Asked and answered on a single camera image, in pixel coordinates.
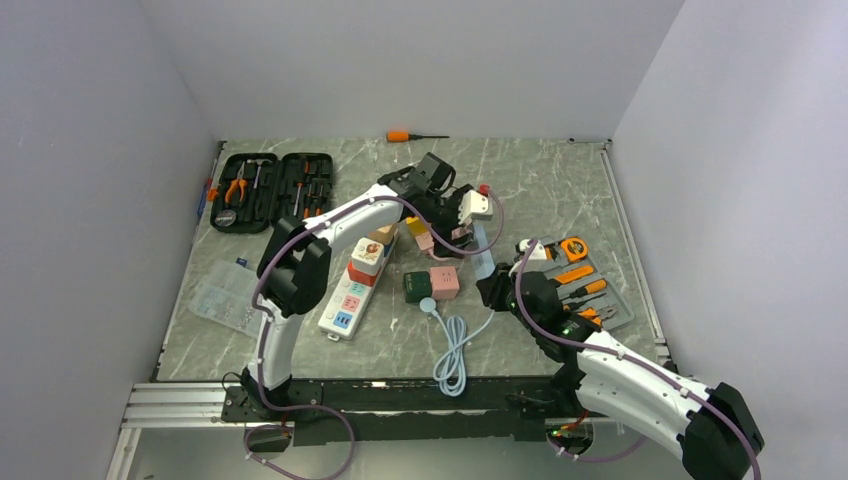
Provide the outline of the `yellow cube adapter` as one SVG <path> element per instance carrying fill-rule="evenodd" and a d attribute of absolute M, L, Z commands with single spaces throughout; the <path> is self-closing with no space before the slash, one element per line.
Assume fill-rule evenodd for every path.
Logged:
<path fill-rule="evenodd" d="M 425 225 L 425 222 L 417 216 L 406 218 L 405 225 L 413 238 L 429 234 L 429 229 Z"/>

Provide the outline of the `pink cube socket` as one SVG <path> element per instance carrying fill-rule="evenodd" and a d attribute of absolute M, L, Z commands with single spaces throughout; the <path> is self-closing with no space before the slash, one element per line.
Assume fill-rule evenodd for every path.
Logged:
<path fill-rule="evenodd" d="M 435 300 L 450 300 L 457 297 L 460 283 L 454 266 L 435 266 L 429 269 L 431 297 Z"/>

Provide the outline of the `wooden beige cube adapter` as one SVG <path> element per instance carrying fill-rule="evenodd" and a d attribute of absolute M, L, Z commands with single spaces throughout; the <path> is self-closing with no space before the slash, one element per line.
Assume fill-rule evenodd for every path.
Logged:
<path fill-rule="evenodd" d="M 397 228 L 397 224 L 386 225 L 369 233 L 367 237 L 374 242 L 378 242 L 382 245 L 388 246 L 391 245 L 395 240 Z"/>

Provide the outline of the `dark green cube adapter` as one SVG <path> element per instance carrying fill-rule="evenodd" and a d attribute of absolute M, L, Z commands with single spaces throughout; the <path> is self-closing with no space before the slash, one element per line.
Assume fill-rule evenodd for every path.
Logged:
<path fill-rule="evenodd" d="M 405 272 L 402 279 L 404 301 L 417 304 L 432 296 L 433 285 L 428 271 Z"/>

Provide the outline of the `grey tool case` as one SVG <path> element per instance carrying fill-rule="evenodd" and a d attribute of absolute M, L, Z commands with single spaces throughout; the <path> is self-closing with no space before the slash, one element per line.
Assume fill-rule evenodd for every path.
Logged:
<path fill-rule="evenodd" d="M 607 279 L 586 240 L 580 236 L 546 236 L 539 244 L 544 257 L 533 259 L 528 270 L 542 272 L 564 304 L 575 311 L 599 312 L 600 323 L 608 330 L 635 319 L 633 308 Z"/>

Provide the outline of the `white cube adapter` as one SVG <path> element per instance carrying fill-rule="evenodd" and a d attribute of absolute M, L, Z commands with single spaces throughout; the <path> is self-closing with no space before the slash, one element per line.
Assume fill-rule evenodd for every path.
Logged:
<path fill-rule="evenodd" d="M 358 269 L 372 272 L 377 266 L 382 268 L 384 252 L 385 245 L 363 237 L 355 245 L 350 261 L 353 261 Z"/>

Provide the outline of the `red cube adapter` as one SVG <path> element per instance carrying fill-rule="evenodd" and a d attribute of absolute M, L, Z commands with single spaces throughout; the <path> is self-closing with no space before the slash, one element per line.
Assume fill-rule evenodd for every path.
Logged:
<path fill-rule="evenodd" d="M 362 271 L 356 267 L 353 261 L 349 261 L 346 267 L 347 274 L 352 282 L 372 288 L 378 281 L 381 267 L 377 266 L 372 272 Z"/>

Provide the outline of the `white power strip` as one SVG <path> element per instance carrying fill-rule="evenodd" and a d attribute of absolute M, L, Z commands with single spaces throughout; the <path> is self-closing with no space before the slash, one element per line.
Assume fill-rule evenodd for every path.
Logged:
<path fill-rule="evenodd" d="M 385 246 L 384 262 L 378 281 L 388 264 L 396 242 L 397 233 L 393 243 Z M 372 288 L 369 288 L 352 282 L 347 274 L 346 267 L 340 276 L 338 284 L 331 293 L 325 310 L 318 322 L 319 329 L 332 341 L 351 340 L 353 338 L 378 283 L 377 281 Z"/>

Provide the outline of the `black tool case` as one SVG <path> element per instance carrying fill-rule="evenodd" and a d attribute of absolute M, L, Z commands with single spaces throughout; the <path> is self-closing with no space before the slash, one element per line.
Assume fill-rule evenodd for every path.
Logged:
<path fill-rule="evenodd" d="M 284 217 L 298 220 L 330 210 L 334 184 L 326 153 L 233 154 L 208 191 L 210 224 L 229 234 L 255 234 Z"/>

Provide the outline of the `clear plastic screw box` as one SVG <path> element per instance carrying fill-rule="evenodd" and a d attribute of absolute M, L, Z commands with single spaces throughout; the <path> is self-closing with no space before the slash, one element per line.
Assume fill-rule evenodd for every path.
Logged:
<path fill-rule="evenodd" d="M 256 339 L 262 313 L 252 307 L 257 277 L 237 262 L 217 260 L 199 280 L 188 303 L 198 317 Z"/>

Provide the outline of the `pink power strip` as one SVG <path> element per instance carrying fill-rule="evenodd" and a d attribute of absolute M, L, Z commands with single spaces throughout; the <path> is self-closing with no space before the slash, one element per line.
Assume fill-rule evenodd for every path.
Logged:
<path fill-rule="evenodd" d="M 455 240 L 467 233 L 467 230 L 463 227 L 458 227 L 451 232 L 450 238 Z M 434 248 L 436 242 L 434 241 L 431 233 L 425 230 L 423 233 L 414 236 L 415 242 L 418 248 L 428 254 L 434 254 Z"/>

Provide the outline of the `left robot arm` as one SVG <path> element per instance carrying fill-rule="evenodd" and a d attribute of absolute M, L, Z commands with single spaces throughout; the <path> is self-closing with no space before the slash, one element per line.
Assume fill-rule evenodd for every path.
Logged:
<path fill-rule="evenodd" d="M 252 305 L 262 323 L 252 359 L 241 374 L 248 407 L 264 420 L 287 406 L 292 358 L 306 315 L 323 299 L 335 256 L 381 227 L 417 217 L 433 239 L 458 257 L 471 251 L 452 233 L 494 212 L 492 199 L 466 184 L 432 153 L 415 165 L 382 175 L 364 193 L 324 214 L 284 217 L 274 227 L 257 269 Z"/>

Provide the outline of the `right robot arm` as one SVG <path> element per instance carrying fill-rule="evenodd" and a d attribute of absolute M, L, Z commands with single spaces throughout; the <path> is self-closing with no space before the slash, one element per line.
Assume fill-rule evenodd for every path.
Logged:
<path fill-rule="evenodd" d="M 757 474 L 765 440 L 742 394 L 707 386 L 647 360 L 603 329 L 599 308 L 581 309 L 539 271 L 499 264 L 476 283 L 482 303 L 512 314 L 560 368 L 540 400 L 521 406 L 548 417 L 588 411 L 663 446 L 693 479 Z"/>

